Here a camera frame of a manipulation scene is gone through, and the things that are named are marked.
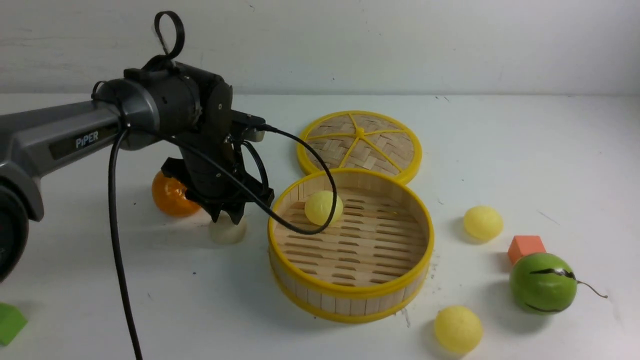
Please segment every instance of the woven bamboo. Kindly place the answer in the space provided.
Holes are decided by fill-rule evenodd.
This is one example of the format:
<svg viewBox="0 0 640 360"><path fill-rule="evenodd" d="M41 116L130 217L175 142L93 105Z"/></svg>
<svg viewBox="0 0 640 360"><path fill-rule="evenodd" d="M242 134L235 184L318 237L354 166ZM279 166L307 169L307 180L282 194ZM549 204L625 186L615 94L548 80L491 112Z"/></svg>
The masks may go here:
<svg viewBox="0 0 640 360"><path fill-rule="evenodd" d="M391 315L417 294L433 251L433 226L422 202L403 184L368 170L332 171L344 203L341 218L320 234L300 235L269 220L269 258L282 291L308 312L340 322ZM331 190L312 174L293 184L274 210L313 229L304 203Z"/></svg>
<svg viewBox="0 0 640 360"><path fill-rule="evenodd" d="M422 159L420 143L400 122L367 111L343 111L322 117L300 136L329 168L362 168L410 181ZM311 153L298 146L298 161L307 174L322 169Z"/></svg>

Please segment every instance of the yellow rim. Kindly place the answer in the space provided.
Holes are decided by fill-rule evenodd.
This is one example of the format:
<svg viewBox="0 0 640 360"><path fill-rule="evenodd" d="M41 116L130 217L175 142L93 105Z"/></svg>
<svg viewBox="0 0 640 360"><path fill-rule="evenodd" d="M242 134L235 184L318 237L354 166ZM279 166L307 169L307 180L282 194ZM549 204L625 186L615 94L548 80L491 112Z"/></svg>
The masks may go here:
<svg viewBox="0 0 640 360"><path fill-rule="evenodd" d="M355 138L354 142L351 144L351 147L349 147L349 150L344 155L344 159L338 166L338 168L342 168L344 166L344 163L346 162L347 157L351 154L351 150L353 150L353 148L355 147L355 144L359 140L359 138L356 137L355 132L353 134L327 134L327 135L321 135L321 136L313 136L312 138L309 138L308 136L309 136L309 133L311 133L311 131L315 129L318 126L318 124L320 124L321 122L331 119L333 117L338 117L342 115L348 115L354 127L358 128L355 122L355 119L353 118L353 115L358 115L358 114L379 117L402 129L402 130L373 131L371 133L366 133L366 135L374 135L379 133L406 133L407 136L409 136L409 139L411 139L411 142L413 143L413 159L411 160L411 163L406 169L399 168L397 164L395 164L395 162L393 162L384 152L382 152L380 149L377 149L377 146L375 145L372 146L372 143L368 141L368 139L363 138L363 140L367 142L367 144L371 146L375 151L379 152L387 161L389 161L389 163L391 163L394 167L400 170L400 173L393 177L396 181L402 184L406 184L409 181L411 181L416 176L416 174L418 174L418 169L420 169L420 162L422 161L422 147L420 146L420 141L418 140L417 136L415 136L413 131L411 131L411 129L406 127L400 121L393 119L391 117L388 117L386 115L382 115L379 113L372 113L369 111L361 111L361 110L339 111L337 113L331 113L329 115L325 115L321 117L320 119L317 119L316 121L312 122L309 126L307 126L300 134L300 138L304 141L317 139L317 138L325 138L329 136L349 136L349 137ZM307 156L307 152L305 151L305 148L302 145L298 144L296 146L296 154L298 155L298 163L300 164L300 167L302 168L302 171L305 172L305 174L309 175L318 171L322 171L322 169L318 169L311 162L311 159L309 159L309 157Z"/></svg>
<svg viewBox="0 0 640 360"><path fill-rule="evenodd" d="M389 282L385 282L384 284L377 284L377 285L366 286L366 287L351 287L351 286L331 284L331 283L316 279L315 277L312 277L309 274L306 274L305 272L297 268L295 265L293 265L293 263L291 263L289 260L287 260L284 253L280 250L280 247L276 242L276 236L275 236L275 230L274 230L275 220L273 220L273 218L269 218L269 222L268 222L269 246L271 247L271 250L273 251L273 253L275 253L277 261L279 261L282 264L282 268L284 269L285 272L287 272L290 276L295 278L297 281L301 282L304 286L310 288L311 290L318 291L320 293L324 293L326 295L331 295L335 297L347 297L349 299L367 299L370 297L379 297L379 296L388 295L397 290L400 290L401 288L406 287L413 280L415 280L415 278L429 264L429 260L431 259L431 254L433 253L435 235L433 232L433 224L431 222L431 215L429 215L429 211L424 206L420 198L418 198L418 196L413 191L411 191L411 189L407 188L404 184L400 183L398 180L392 177L384 176L382 174L371 172L369 170L364 170L364 169L340 168L340 169L331 170L331 173L333 174L334 173L339 174L343 172L360 172L360 173L370 174L372 176L377 176L382 179L386 179L387 181L391 181L392 183L395 183L396 185L400 186L404 191L406 191L418 202L421 210L423 210L423 212L426 215L427 225L429 227L429 243L427 244L427 251L425 251L422 259L420 259L420 261L415 265L415 267L409 270L406 274L398 277L397 279L391 280ZM285 196L293 188L295 188L301 183L304 183L305 181L314 179L319 176L325 176L325 175L326 174L324 172L316 172L315 174L308 175L303 179L300 179L299 181L296 181L295 183L293 183L290 187L288 187L288 189L286 189L282 193L282 195L275 202L275 204L273 205L273 210L274 211L278 210Z"/></svg>
<svg viewBox="0 0 640 360"><path fill-rule="evenodd" d="M298 299L298 297L294 293L289 291L289 289L287 289L284 286L284 284L282 283L282 280L277 276L275 271L273 271L273 267L271 267L271 273L273 274L273 277L276 279L276 283L278 284L278 287L280 288L280 290L282 290L284 295L286 295L289 298L289 300L291 300L291 302L296 304L299 308L301 308L302 310L312 315L316 315L327 320L331 320L335 322L344 322L344 323L373 322L376 320L380 320L382 318L386 318L387 316L393 315L398 311L404 309L404 307L406 307L416 297L416 295L418 295L418 293L420 292L420 289L422 289L422 285L424 284L424 279L423 279L418 285L418 287L415 289L415 292L411 294L411 296L406 298L400 304L396 306L392 306L387 310L381 311L379 313L371 314L371 315L351 316L351 315L329 313L322 309L318 309L317 307L311 306L310 304L307 304L306 302Z"/></svg>

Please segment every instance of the orange cube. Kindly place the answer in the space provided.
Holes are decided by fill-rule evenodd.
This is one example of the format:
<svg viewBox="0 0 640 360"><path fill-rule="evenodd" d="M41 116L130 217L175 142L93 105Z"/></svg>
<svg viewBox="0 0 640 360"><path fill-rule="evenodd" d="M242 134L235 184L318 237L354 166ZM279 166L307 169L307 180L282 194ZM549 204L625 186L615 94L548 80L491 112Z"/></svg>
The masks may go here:
<svg viewBox="0 0 640 360"><path fill-rule="evenodd" d="M523 256L535 254L537 252L547 252L542 244L542 239L537 235L516 235L511 240L509 246L509 260L514 265Z"/></svg>

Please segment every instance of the white wall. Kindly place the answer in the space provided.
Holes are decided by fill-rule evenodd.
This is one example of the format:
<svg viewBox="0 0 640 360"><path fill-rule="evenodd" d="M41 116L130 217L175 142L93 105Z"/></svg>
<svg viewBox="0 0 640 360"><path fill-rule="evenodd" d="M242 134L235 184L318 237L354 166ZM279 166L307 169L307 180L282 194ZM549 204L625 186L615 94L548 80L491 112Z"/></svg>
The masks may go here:
<svg viewBox="0 0 640 360"><path fill-rule="evenodd" d="M640 0L4 0L0 92L140 67L166 9L236 92L640 93Z"/></svg>

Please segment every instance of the white table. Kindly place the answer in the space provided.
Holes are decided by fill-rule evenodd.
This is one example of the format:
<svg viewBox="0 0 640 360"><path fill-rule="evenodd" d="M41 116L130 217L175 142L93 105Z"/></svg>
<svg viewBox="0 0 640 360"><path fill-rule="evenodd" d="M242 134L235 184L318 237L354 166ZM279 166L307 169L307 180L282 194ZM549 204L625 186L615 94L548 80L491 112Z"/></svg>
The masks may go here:
<svg viewBox="0 0 640 360"><path fill-rule="evenodd" d="M87 95L0 95L9 113ZM431 212L436 245L429 279L406 311L340 325L290 303L267 260L267 216L248 206L248 235L229 247L207 238L206 213L172 220L150 184L173 146L123 152L118 213L129 293L145 359L445 359L431 329L438 310L463 304L484 324L465 359L637 359L640 354L640 99L631 97L236 96L235 109L300 132L339 110L377 111L404 122L424 160L409 184ZM302 176L294 144L258 144L277 195ZM42 180L45 218L0 301L29 324L0 348L2 360L132 359L111 253L108 150ZM460 238L460 218L497 208L504 232L486 245ZM558 315L513 305L505 255L514 234L538 234L577 277Z"/></svg>

